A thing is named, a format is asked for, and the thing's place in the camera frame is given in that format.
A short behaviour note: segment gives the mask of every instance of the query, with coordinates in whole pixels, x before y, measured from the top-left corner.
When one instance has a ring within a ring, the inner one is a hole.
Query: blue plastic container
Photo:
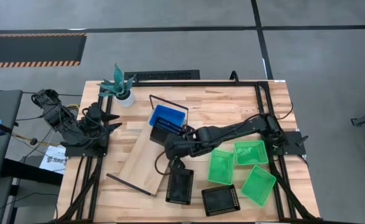
[[[185,113],[166,106],[157,105],[152,117],[150,118],[149,124],[153,126],[159,117],[170,121],[175,125],[181,126],[185,119]]]

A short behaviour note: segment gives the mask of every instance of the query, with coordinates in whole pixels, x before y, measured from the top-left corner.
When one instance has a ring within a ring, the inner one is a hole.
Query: green basket
[[[234,143],[238,165],[267,164],[268,156],[263,141],[241,141]]]
[[[242,187],[242,194],[263,207],[275,182],[276,177],[255,165]]]
[[[233,152],[226,152],[219,149],[211,152],[210,168],[208,169],[208,180],[219,184],[232,184]]]

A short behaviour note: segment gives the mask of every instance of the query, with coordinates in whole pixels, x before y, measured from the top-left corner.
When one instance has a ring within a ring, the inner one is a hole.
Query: wooden tabletop
[[[81,99],[80,116],[82,108],[97,102],[99,92],[97,83],[99,81],[86,82]],[[269,81],[269,88],[276,117],[286,115],[291,109],[286,83]],[[112,102],[111,113],[120,115],[117,122],[123,122],[123,124],[110,135],[108,155],[103,160],[100,177],[95,222],[254,222],[278,220],[273,191],[262,208],[241,194],[241,187],[252,166],[237,165],[234,167],[233,184],[238,193],[241,210],[206,217],[201,190],[220,186],[220,184],[207,181],[210,154],[196,158],[183,158],[187,169],[195,171],[191,205],[179,205],[165,201],[168,177],[162,179],[157,196],[151,197],[106,176],[107,173],[120,173],[142,127],[152,112],[149,101],[150,94],[189,108],[188,124],[194,128],[199,128],[211,125],[227,126],[241,122],[250,115],[257,114],[258,105],[253,87],[157,86],[133,87],[132,89],[136,101],[131,107],[122,108],[116,100]],[[264,105],[266,105],[264,92],[262,92],[262,97]],[[279,122],[285,131],[297,129],[294,113]],[[232,151],[233,142],[252,139],[259,139],[259,135],[253,134],[227,141],[222,143],[220,148]],[[285,160],[292,191],[310,213],[319,216],[307,166],[297,156],[285,156]],[[59,214],[63,214],[69,207],[79,161],[79,157],[74,157],[67,162],[57,204]],[[261,167],[268,169],[268,165],[261,165]],[[76,195],[81,189],[82,178],[83,171],[80,172]],[[289,210],[285,194],[281,188],[280,191],[284,213],[288,217]],[[83,218],[88,216],[89,202],[89,200],[85,201]]]

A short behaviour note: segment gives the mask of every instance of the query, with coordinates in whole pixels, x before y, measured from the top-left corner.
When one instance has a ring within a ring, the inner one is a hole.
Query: black table leg
[[[4,159],[4,162],[2,163],[1,176],[11,176],[25,180],[34,180],[37,182],[58,186],[61,185],[63,178],[62,174],[40,169],[10,159]]]

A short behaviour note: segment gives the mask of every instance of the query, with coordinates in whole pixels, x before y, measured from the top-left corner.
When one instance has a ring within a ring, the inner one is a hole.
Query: black plastic basket
[[[225,185],[201,191],[206,216],[220,215],[240,210],[234,185]]]
[[[193,170],[175,169],[169,177],[165,201],[190,205],[192,197]]]

